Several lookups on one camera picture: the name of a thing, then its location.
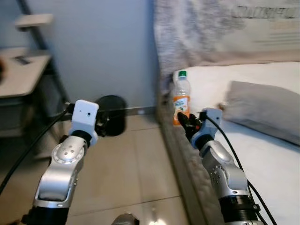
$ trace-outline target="wall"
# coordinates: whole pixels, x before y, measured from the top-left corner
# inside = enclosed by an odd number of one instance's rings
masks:
[[[152,0],[27,0],[52,13],[43,34],[72,101],[119,95],[128,107],[154,106],[159,74]],[[18,32],[14,0],[0,1],[0,47],[33,45]]]

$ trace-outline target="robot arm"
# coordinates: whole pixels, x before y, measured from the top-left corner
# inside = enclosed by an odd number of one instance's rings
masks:
[[[259,206],[254,204],[250,197],[245,173],[235,165],[233,157],[222,144],[214,140],[218,129],[206,116],[219,125],[222,111],[204,109],[199,120],[192,114],[187,118],[178,113],[178,119],[186,131],[188,140],[199,150],[200,160],[219,199],[225,224],[263,225],[257,219],[256,212]]]
[[[78,173],[83,167],[89,146],[97,143],[95,132],[98,104],[76,101],[69,137],[52,151],[51,163],[40,179],[33,207],[22,222],[28,225],[64,225],[72,203]],[[131,214],[116,219],[128,225],[138,225]]]

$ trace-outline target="tile floor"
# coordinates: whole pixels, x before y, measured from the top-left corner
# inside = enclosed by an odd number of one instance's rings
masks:
[[[17,146],[22,141],[0,140],[1,180],[22,152]],[[31,155],[15,172],[0,196],[0,225],[31,208],[47,165]],[[188,225],[159,126],[151,115],[127,117],[123,134],[100,138],[88,150],[67,224],[110,225],[126,212],[136,215],[141,225],[150,225],[154,217],[161,219],[158,225]]]

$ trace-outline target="orange juice bottle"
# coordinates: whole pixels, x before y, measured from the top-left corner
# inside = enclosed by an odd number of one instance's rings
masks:
[[[187,72],[182,70],[178,73],[178,80],[175,84],[173,93],[174,116],[173,124],[180,125],[177,113],[182,112],[189,117],[189,101],[190,101],[190,84],[187,79]]]

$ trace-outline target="green bottle cap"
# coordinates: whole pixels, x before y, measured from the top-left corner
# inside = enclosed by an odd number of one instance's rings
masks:
[[[179,71],[178,77],[187,77],[187,72],[185,70]]]

